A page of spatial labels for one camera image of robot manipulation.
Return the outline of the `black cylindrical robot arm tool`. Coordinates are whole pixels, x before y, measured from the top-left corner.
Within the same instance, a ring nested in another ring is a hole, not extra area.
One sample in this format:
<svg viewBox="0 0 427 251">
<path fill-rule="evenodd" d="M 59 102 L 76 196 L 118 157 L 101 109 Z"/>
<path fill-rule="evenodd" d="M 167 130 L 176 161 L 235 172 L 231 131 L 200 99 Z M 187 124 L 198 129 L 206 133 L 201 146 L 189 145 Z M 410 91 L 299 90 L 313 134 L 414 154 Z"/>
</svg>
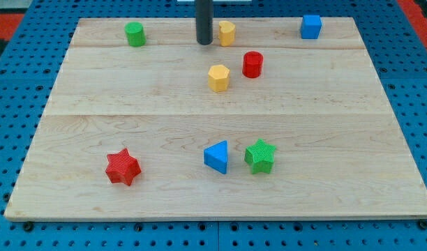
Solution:
<svg viewBox="0 0 427 251">
<path fill-rule="evenodd" d="M 201 45 L 210 45 L 213 41 L 213 16 L 212 0 L 195 0 L 196 38 Z"/>
</svg>

